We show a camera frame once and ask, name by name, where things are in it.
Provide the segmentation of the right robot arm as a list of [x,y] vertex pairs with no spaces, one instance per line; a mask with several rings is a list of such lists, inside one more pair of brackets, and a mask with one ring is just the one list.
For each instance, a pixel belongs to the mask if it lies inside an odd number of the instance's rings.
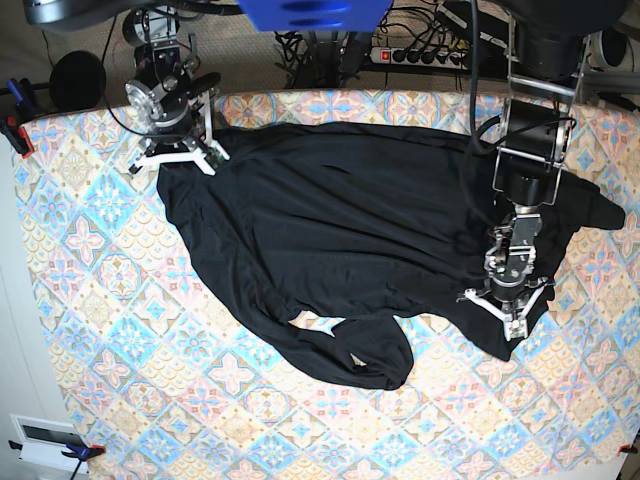
[[124,90],[137,126],[123,128],[141,137],[144,150],[129,167],[131,174],[146,166],[193,163],[213,176],[230,159],[213,134],[211,96],[220,74],[198,77],[196,37],[189,36],[182,53],[178,33],[182,23],[205,15],[242,14],[239,6],[215,1],[25,1],[23,7],[29,24],[59,32],[127,13],[122,34],[134,48],[135,76]]

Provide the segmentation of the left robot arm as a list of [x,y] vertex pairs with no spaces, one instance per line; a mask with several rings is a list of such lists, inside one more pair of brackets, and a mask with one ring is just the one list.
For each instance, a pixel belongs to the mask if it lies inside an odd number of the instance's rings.
[[591,35],[614,25],[624,1],[501,1],[509,16],[506,49],[509,95],[497,120],[499,139],[480,143],[470,126],[468,153],[497,154],[493,189],[513,206],[494,226],[485,254],[483,290],[466,300],[502,322],[506,340],[529,334],[527,316],[549,279],[533,278],[539,208],[554,204],[571,132],[570,111],[587,65]]

